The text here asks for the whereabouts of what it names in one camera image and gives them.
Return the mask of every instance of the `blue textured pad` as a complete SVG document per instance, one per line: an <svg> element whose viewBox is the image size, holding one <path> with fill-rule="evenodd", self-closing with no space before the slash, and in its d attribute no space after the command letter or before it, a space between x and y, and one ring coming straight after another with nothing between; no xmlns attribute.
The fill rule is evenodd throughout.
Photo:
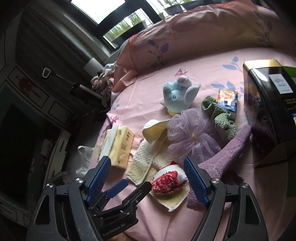
<svg viewBox="0 0 296 241"><path fill-rule="evenodd" d="M184 171L197 200L207 207L210 203L207 197L207 187L187 157L184 159Z"/></svg>
<svg viewBox="0 0 296 241"><path fill-rule="evenodd" d="M117 184L115 184L113 187L111 187L106 195L107 199L115 197L118 193L120 193L123 189L125 189L128 186L128 180L127 179L121 179Z"/></svg>
<svg viewBox="0 0 296 241"><path fill-rule="evenodd" d="M106 158L100 169L96 173L94 179L89 185L89 195L86 199L86 203L88 205L93 205L97 200L102 191L102 188L105 184L105 181L111 170L111 160L110 158Z"/></svg>

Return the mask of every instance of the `purple tulle flower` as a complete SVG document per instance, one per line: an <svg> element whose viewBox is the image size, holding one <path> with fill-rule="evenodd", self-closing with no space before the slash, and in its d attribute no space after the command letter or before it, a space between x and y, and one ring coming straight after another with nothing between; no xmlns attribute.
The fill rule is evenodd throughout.
<svg viewBox="0 0 296 241"><path fill-rule="evenodd" d="M187 156L199 164L218 153L221 147L214 138L219 138L214 121L198 108L184 110L168 123L168 139L173 142L168 152L178 155L181 165Z"/></svg>

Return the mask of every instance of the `green knitted fabric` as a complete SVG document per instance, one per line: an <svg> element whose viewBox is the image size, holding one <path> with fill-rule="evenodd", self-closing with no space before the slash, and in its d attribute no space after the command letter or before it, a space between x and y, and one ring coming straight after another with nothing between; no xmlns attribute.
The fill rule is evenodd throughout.
<svg viewBox="0 0 296 241"><path fill-rule="evenodd" d="M207 96L201 107L207 116L215 121L215 128L222 139L230 141L237 135L235 123L229 120L230 112L220 107L213 97Z"/></svg>

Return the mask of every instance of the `light blue plush toy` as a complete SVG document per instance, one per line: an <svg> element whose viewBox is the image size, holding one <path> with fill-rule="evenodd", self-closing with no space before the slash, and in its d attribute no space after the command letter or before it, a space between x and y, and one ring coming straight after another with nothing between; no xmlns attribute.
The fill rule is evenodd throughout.
<svg viewBox="0 0 296 241"><path fill-rule="evenodd" d="M186 76L179 76L173 83L166 83L163 86L163 100L160 102L166 106L170 115L181 113L189 108L195 99L201 84L192 86Z"/></svg>

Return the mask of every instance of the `screw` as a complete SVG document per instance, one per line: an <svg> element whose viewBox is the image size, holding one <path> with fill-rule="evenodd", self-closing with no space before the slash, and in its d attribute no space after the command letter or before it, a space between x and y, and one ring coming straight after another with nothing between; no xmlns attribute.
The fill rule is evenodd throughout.
<svg viewBox="0 0 296 241"><path fill-rule="evenodd" d="M81 177L76 178L75 182L76 183L82 183L83 182L83 178L81 178Z"/></svg>
<svg viewBox="0 0 296 241"><path fill-rule="evenodd" d="M220 182L220 179L219 178L216 178L216 177L214 177L214 178L212 178L212 183L215 183L215 184L218 184L219 182Z"/></svg>
<svg viewBox="0 0 296 241"><path fill-rule="evenodd" d="M247 184L247 183L242 183L242 187L243 187L243 188L249 188L250 186L249 186L249 184Z"/></svg>
<svg viewBox="0 0 296 241"><path fill-rule="evenodd" d="M54 186L54 185L53 185L52 183L47 183L47 184L46 184L46 187L47 187L47 188L52 188L53 186Z"/></svg>

